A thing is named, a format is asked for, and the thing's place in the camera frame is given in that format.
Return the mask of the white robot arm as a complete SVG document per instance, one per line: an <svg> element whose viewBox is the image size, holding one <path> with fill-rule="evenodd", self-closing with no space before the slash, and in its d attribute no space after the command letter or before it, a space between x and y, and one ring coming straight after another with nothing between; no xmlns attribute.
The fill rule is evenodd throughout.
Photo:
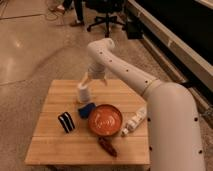
<svg viewBox="0 0 213 171"><path fill-rule="evenodd" d="M190 91L164 82L112 53L110 38L87 45L91 64L86 79L102 79L110 70L147 102L151 171L206 171L196 102Z"/></svg>

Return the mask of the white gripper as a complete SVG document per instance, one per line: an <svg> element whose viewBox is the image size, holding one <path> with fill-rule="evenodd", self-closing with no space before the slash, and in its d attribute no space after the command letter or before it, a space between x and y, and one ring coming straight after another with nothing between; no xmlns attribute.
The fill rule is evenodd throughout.
<svg viewBox="0 0 213 171"><path fill-rule="evenodd" d="M105 76L105 67L99 63L91 63L88 68L88 75L85 74L81 80L81 84L85 85L90 79L101 79L101 82L107 86L107 79Z"/></svg>

